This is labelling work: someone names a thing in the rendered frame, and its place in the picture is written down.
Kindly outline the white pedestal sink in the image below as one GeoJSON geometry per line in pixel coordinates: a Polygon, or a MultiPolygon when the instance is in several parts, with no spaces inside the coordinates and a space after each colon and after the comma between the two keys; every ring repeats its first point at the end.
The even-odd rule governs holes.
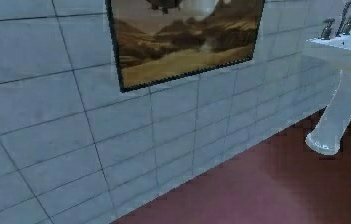
{"type": "Polygon", "coordinates": [[[339,69],[339,85],[318,124],[305,139],[313,151],[335,155],[351,121],[351,33],[330,40],[309,39],[305,42],[303,54],[339,69]]]}

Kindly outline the grey sink faucet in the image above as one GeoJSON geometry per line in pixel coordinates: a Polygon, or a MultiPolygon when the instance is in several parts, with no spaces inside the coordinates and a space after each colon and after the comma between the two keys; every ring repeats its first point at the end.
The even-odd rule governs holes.
{"type": "MultiPolygon", "coordinates": [[[[351,30],[351,15],[348,16],[348,11],[351,8],[351,0],[347,0],[344,4],[342,13],[341,13],[341,20],[339,23],[339,27],[335,32],[335,37],[340,37],[341,35],[349,35],[351,30]]],[[[330,40],[331,39],[331,32],[332,32],[332,25],[334,24],[334,18],[327,18],[323,21],[325,27],[323,28],[319,38],[321,40],[330,40]]]]}

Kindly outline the brown landscape framed picture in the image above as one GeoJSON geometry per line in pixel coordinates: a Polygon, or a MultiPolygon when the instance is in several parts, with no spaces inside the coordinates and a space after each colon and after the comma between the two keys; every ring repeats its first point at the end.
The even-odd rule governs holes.
{"type": "Polygon", "coordinates": [[[121,92],[254,57],[265,0],[104,0],[121,92]]]}

